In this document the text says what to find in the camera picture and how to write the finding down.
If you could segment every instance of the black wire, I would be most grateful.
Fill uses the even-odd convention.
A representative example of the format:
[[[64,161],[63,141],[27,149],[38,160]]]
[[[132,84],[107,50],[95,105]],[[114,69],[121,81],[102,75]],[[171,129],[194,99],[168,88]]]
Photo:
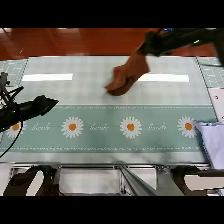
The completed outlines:
[[[15,103],[15,107],[16,107],[15,112],[16,112],[17,116],[19,117],[21,127],[20,127],[20,130],[19,130],[19,132],[18,132],[16,138],[15,138],[14,141],[12,142],[12,144],[8,147],[8,149],[6,149],[6,150],[0,155],[0,159],[1,159],[1,158],[8,152],[11,148],[12,148],[12,146],[15,144],[16,140],[18,139],[18,137],[19,137],[19,135],[20,135],[20,133],[21,133],[21,131],[22,131],[22,129],[23,129],[23,118],[22,118],[22,115],[21,115],[20,110],[19,110],[19,108],[17,107],[17,104],[16,104],[16,103]]]

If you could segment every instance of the orange flower center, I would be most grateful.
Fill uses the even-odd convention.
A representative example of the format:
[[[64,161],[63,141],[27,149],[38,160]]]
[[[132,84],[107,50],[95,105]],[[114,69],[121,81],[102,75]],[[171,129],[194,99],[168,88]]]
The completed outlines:
[[[192,124],[190,124],[190,123],[186,123],[185,124],[185,128],[187,129],[187,130],[192,130]]]
[[[19,124],[15,124],[15,125],[13,125],[13,126],[12,126],[12,130],[13,130],[13,131],[17,131],[17,130],[19,130]]]
[[[76,129],[76,124],[70,124],[70,125],[69,125],[69,129],[70,129],[71,131],[74,131],[74,130]]]
[[[128,127],[129,131],[134,131],[134,129],[135,129],[135,126],[133,124],[128,124],[127,127]]]

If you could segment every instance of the brown object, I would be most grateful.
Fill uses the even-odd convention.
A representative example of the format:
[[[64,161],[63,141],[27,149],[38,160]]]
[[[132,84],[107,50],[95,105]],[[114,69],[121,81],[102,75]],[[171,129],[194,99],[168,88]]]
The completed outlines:
[[[149,71],[146,57],[134,52],[124,65],[114,68],[113,80],[105,86],[105,88],[109,94],[121,96],[125,94],[143,74]]]

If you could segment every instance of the white flower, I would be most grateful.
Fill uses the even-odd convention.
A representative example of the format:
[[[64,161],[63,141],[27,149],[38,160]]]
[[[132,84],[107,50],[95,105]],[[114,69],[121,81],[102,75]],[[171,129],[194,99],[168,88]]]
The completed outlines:
[[[140,121],[134,117],[126,117],[126,119],[123,119],[120,127],[120,131],[123,131],[123,135],[130,139],[139,136],[141,134],[140,131],[142,130]]]
[[[66,138],[75,138],[76,136],[79,136],[82,134],[83,130],[83,121],[79,119],[78,117],[69,117],[69,119],[66,119],[65,122],[63,122],[62,125],[62,131],[64,132],[63,135],[66,135]]]
[[[26,122],[24,121],[23,128],[22,128],[20,135],[23,134],[24,130],[26,130],[26,126],[27,126]],[[15,138],[17,136],[17,134],[19,133],[20,128],[21,128],[21,122],[14,124],[7,130],[6,135],[8,135],[8,138]]]
[[[179,131],[182,131],[182,135],[188,138],[194,138],[197,135],[197,130],[195,128],[196,122],[194,118],[182,117],[178,121],[177,127]]]

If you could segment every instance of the brown wooden surface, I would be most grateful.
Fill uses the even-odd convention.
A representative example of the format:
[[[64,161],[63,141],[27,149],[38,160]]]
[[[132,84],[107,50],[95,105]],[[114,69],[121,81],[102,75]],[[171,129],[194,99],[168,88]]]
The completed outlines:
[[[158,28],[0,28],[0,60],[30,56],[130,55],[144,34]],[[211,44],[183,47],[171,55],[216,56]]]

